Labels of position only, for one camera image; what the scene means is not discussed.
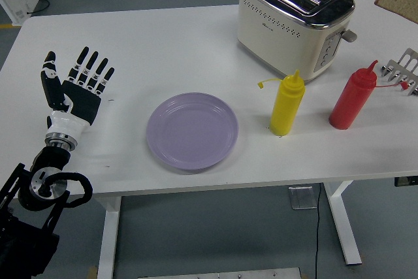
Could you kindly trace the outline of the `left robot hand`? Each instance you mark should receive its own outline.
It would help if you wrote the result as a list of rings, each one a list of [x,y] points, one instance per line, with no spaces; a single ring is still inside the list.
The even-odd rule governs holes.
[[[86,46],[66,79],[61,81],[56,70],[56,54],[48,52],[40,79],[48,106],[46,142],[65,139],[78,142],[82,132],[91,126],[101,104],[101,95],[114,73],[108,59],[97,61],[98,52],[89,53]]]

